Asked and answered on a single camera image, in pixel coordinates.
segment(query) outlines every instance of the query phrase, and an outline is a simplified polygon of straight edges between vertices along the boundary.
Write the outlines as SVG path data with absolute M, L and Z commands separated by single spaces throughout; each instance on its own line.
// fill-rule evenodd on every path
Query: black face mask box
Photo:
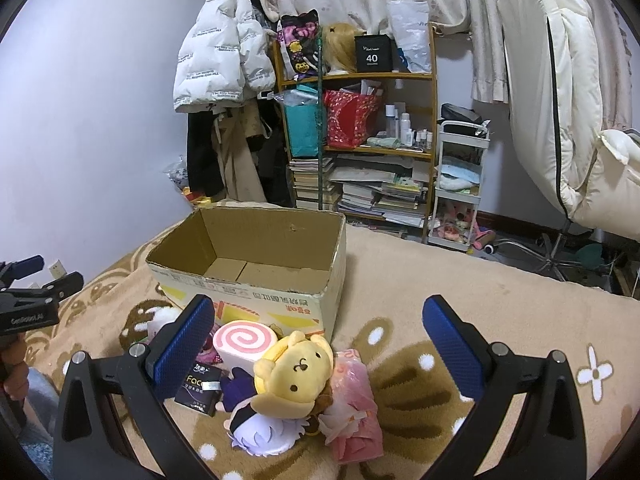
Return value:
M 216 402 L 220 400 L 222 392 L 205 391 L 202 389 L 202 383 L 218 382 L 221 375 L 222 370 L 219 368 L 194 363 L 178 393 L 175 394 L 174 401 L 205 415 L 213 415 L 216 413 Z
M 386 34 L 356 36 L 358 72 L 391 72 L 391 38 Z

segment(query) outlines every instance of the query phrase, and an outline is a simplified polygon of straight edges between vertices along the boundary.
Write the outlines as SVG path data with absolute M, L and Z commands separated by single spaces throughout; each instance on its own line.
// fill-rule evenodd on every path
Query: white wall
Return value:
M 640 129 L 640 46 L 622 22 L 632 53 L 632 105 L 634 126 Z M 511 139 L 509 107 L 485 104 L 471 99 L 471 40 L 460 34 L 437 40 L 438 100 L 473 108 L 484 119 L 491 119 L 491 147 L 485 157 L 485 180 L 480 209 L 535 224 L 561 228 L 564 215 L 556 210 L 520 165 Z
M 91 279 L 189 213 L 162 169 L 185 152 L 175 63 L 202 3 L 27 1 L 0 43 L 0 260 Z

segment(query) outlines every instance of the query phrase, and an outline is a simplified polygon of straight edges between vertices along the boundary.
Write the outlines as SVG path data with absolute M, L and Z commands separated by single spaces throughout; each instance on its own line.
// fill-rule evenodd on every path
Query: pink spiral pattern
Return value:
M 234 350 L 244 354 L 262 354 L 277 339 L 268 327 L 251 321 L 232 321 L 220 328 L 213 338 L 217 349 Z

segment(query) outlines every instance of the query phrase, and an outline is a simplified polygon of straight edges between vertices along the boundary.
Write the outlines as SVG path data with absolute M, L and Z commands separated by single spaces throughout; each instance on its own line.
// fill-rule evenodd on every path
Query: wall outlet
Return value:
M 56 260 L 49 266 L 49 272 L 53 276 L 54 280 L 59 280 L 63 276 L 66 276 L 65 267 L 62 266 L 62 262 L 60 262 L 60 260 Z

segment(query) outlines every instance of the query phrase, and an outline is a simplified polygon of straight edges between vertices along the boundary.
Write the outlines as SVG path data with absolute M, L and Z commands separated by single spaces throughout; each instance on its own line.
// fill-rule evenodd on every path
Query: chair base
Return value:
M 519 248 L 524 253 L 527 253 L 529 256 L 537 259 L 542 262 L 542 265 L 538 267 L 534 272 L 539 274 L 545 270 L 549 270 L 554 274 L 554 276 L 561 282 L 566 282 L 567 278 L 562 273 L 562 269 L 565 268 L 574 268 L 574 269 L 584 269 L 585 267 L 576 262 L 569 260 L 561 260 L 559 259 L 558 253 L 564 247 L 564 243 L 566 242 L 567 234 L 569 232 L 569 227 L 571 227 L 572 222 L 567 220 L 562 227 L 562 230 L 558 234 L 558 238 L 556 238 L 555 243 L 551 243 L 551 238 L 546 233 L 542 234 L 542 239 L 545 245 L 545 252 L 535 251 L 526 245 L 521 244 L 515 240 L 509 240 L 508 238 L 504 238 L 502 240 L 496 240 L 493 244 L 486 245 L 484 247 L 484 252 L 488 254 L 493 254 L 495 250 L 501 246 L 513 246 Z

